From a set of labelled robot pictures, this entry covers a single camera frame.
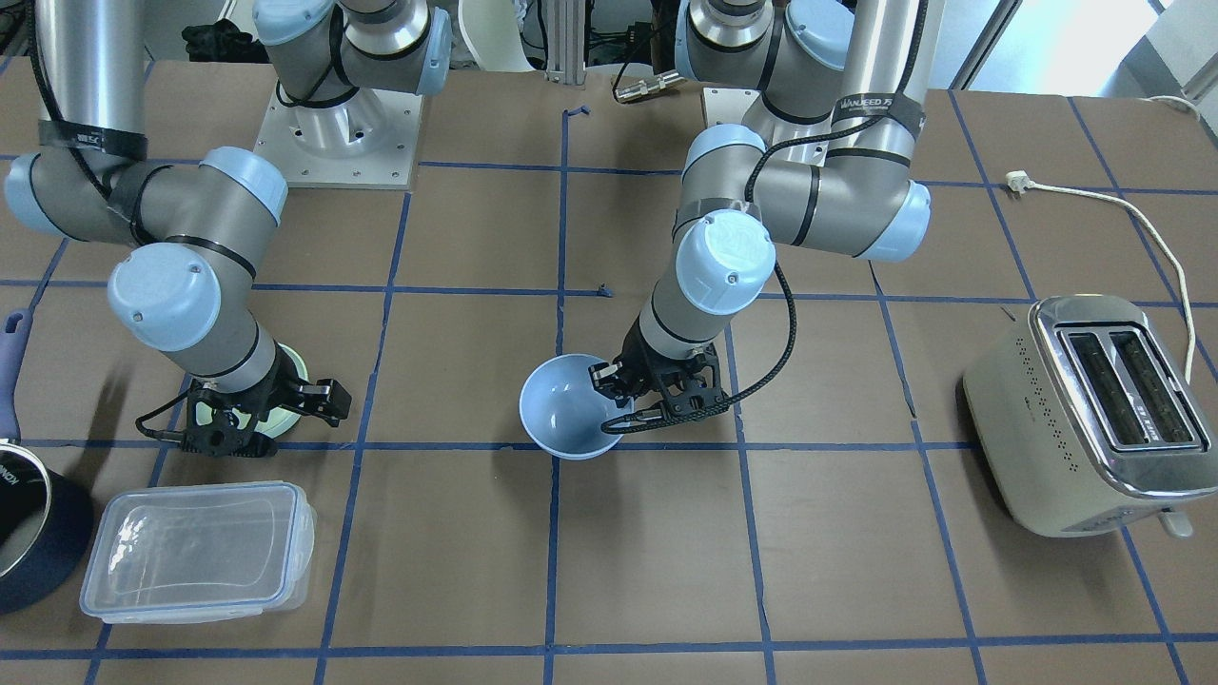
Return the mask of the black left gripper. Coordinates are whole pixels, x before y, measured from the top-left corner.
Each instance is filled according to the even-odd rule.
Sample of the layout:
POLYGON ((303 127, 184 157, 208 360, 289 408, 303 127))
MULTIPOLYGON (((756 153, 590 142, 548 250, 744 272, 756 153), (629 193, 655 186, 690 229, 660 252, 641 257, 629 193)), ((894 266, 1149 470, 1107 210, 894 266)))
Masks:
POLYGON ((705 421, 728 407, 728 394, 721 384, 717 349, 706 342, 687 360, 670 360, 652 349, 635 322, 622 339, 621 353, 614 362, 590 368, 596 389, 613 389, 618 410, 635 410, 635 399, 658 392, 657 403, 622 414, 614 424, 680 424, 705 421))

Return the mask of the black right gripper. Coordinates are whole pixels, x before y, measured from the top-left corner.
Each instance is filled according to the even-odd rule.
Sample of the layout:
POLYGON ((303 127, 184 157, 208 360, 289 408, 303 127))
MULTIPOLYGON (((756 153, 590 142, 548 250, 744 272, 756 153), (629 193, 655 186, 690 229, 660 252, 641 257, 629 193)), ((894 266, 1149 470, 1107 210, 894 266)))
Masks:
POLYGON ((292 371, 284 371, 286 355, 276 350, 270 372, 262 382, 240 392, 219 392, 203 382, 192 382, 188 389, 188 427, 183 434, 183 450, 213 457, 270 457, 278 450, 276 439, 266 438, 252 427, 244 427, 248 414, 253 423, 266 417, 275 401, 273 396, 286 390, 287 403, 301 417, 322 421, 348 421, 352 399, 335 379, 300 382, 292 371))

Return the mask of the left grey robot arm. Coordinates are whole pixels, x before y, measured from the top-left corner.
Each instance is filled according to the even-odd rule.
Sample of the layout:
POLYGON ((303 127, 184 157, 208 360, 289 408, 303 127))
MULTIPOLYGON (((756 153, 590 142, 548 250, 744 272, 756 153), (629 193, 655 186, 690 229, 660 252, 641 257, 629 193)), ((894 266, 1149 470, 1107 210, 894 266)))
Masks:
POLYGON ((767 279, 777 247, 899 262, 931 225, 914 180, 940 1, 683 1, 675 65, 692 80, 756 91, 741 123, 695 137, 681 174, 666 271, 622 350, 590 379, 622 408, 600 427, 654 430, 739 401, 714 341, 767 279))

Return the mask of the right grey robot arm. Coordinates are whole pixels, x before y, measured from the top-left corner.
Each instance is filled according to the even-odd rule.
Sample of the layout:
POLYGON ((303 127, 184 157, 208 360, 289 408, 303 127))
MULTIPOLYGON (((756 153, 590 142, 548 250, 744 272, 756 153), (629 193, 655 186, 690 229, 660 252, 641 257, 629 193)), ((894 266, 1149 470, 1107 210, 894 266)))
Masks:
MULTIPOLYGON (((108 275, 108 307, 191 377, 180 395, 186 428, 149 438, 209 456, 270 456, 296 417, 346 421, 351 395, 335 379, 311 382, 248 312, 283 218, 283 172, 244 147, 214 147, 192 167, 149 160, 144 7, 33 4, 40 147, 13 160, 6 204, 35 232, 130 247, 108 275)), ((252 20, 283 106, 354 112, 373 143, 384 137, 374 91, 434 95, 449 71, 451 17, 431 2, 257 1, 252 20)))

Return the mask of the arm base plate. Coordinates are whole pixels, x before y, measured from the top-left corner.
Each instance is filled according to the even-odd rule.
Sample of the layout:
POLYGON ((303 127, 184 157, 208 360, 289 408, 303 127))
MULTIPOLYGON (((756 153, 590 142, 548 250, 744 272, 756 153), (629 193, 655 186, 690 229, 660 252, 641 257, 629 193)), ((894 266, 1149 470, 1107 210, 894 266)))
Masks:
POLYGON ((421 130, 421 95, 361 89, 334 108, 287 108, 270 96, 253 151, 287 186, 408 190, 421 130))
POLYGON ((755 130, 769 145, 827 134, 832 128, 828 118, 809 126, 782 119, 761 104, 760 91, 752 89, 704 88, 703 108, 708 127, 738 123, 755 130))

